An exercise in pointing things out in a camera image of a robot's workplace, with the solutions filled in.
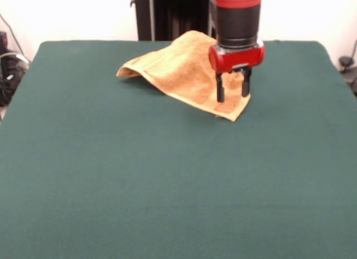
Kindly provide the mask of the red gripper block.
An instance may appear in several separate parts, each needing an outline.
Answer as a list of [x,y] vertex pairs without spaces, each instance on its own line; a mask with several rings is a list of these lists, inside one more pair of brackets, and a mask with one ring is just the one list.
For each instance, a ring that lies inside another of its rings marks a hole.
[[217,102],[223,103],[225,92],[223,87],[222,73],[231,73],[242,69],[242,96],[247,97],[250,93],[250,77],[252,67],[262,63],[265,54],[265,46],[261,39],[248,48],[226,49],[219,45],[209,48],[209,61],[212,69],[216,72]]

